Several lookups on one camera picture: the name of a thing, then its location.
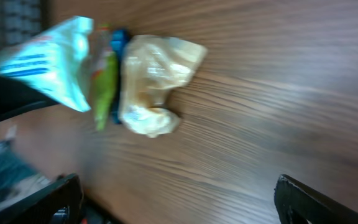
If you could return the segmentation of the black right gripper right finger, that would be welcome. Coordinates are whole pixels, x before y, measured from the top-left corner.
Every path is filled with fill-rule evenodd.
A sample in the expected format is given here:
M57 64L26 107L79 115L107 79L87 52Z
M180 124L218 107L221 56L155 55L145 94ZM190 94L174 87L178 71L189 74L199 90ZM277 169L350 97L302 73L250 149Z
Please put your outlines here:
M289 175L279 176L274 193L284 224L358 224L358 213Z

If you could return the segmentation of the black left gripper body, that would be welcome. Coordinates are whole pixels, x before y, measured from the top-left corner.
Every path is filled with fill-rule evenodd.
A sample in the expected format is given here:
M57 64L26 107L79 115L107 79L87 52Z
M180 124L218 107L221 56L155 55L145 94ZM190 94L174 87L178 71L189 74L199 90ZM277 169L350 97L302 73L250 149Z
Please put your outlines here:
M0 122L57 102L22 82L0 77Z

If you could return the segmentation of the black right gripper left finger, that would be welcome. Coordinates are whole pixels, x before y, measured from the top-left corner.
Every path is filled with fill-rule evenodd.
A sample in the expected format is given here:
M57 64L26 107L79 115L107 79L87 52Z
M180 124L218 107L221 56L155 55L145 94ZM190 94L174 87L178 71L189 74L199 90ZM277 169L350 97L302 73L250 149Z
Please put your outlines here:
M83 191L76 174L61 178L36 193L0 211L0 224L50 223L60 210L66 223L80 220Z

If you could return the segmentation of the mint green snack packet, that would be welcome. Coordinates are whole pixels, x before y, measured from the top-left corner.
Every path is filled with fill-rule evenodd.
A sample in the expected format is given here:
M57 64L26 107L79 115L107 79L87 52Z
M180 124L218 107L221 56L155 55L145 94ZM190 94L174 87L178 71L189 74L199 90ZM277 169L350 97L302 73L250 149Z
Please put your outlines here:
M74 16L22 44L0 50L0 77L25 83L80 112L90 110L81 84L93 20Z

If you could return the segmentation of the green clear snack packet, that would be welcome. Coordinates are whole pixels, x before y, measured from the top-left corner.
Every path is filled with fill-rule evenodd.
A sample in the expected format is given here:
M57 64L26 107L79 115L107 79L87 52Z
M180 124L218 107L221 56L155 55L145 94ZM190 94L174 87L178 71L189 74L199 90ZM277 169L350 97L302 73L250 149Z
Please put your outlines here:
M91 63L91 108L97 131L104 129L116 95L117 57L110 41L110 26L100 25L96 31L96 45Z

